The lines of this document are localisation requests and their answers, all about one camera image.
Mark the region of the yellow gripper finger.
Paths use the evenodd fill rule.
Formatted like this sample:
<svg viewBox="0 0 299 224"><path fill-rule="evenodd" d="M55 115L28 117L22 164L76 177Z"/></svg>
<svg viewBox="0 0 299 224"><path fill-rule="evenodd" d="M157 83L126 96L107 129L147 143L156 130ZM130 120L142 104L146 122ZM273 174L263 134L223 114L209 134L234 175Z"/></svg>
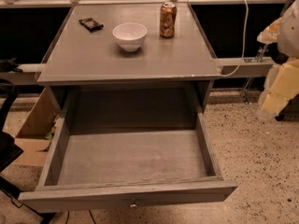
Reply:
<svg viewBox="0 0 299 224"><path fill-rule="evenodd" d="M276 117L299 94L299 59L290 58L283 65L274 64L259 98L257 117L270 120Z"/></svg>
<svg viewBox="0 0 299 224"><path fill-rule="evenodd" d="M265 45L270 45L279 42L280 29L282 18L278 18L270 23L263 31L257 36L257 41Z"/></svg>

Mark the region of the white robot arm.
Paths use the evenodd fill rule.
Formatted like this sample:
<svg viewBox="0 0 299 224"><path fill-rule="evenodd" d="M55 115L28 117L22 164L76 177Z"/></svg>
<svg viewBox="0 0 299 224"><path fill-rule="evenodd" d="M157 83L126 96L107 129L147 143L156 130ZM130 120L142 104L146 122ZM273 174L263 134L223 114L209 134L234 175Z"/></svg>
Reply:
<svg viewBox="0 0 299 224"><path fill-rule="evenodd" d="M257 36L265 45L278 44L278 51L288 57L280 67L273 66L260 96L257 115L268 120L276 117L299 94L299 0Z"/></svg>

